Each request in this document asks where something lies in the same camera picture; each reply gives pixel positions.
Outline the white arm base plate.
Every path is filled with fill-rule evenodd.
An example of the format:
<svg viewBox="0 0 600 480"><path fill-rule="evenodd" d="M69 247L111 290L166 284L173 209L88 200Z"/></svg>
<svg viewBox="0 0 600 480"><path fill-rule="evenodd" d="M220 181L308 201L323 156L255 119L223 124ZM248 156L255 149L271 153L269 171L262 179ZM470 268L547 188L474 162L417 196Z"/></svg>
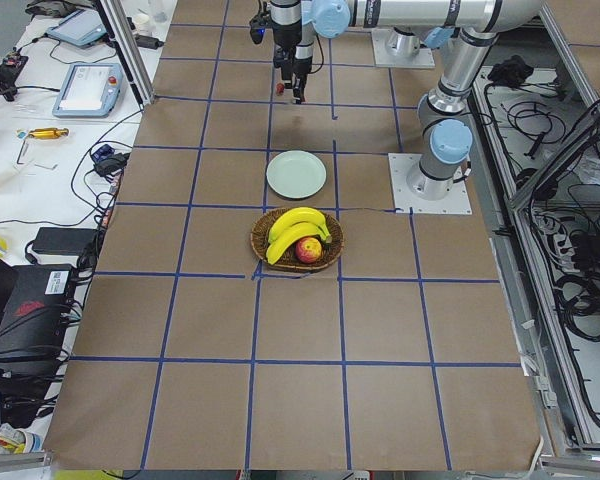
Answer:
<svg viewBox="0 0 600 480"><path fill-rule="evenodd" d="M376 67L434 69L432 50L406 28L378 28L371 32Z"/></svg>
<svg viewBox="0 0 600 480"><path fill-rule="evenodd" d="M433 180L420 168L420 154L388 155L394 210L402 214L471 215L463 171L454 176Z"/></svg>

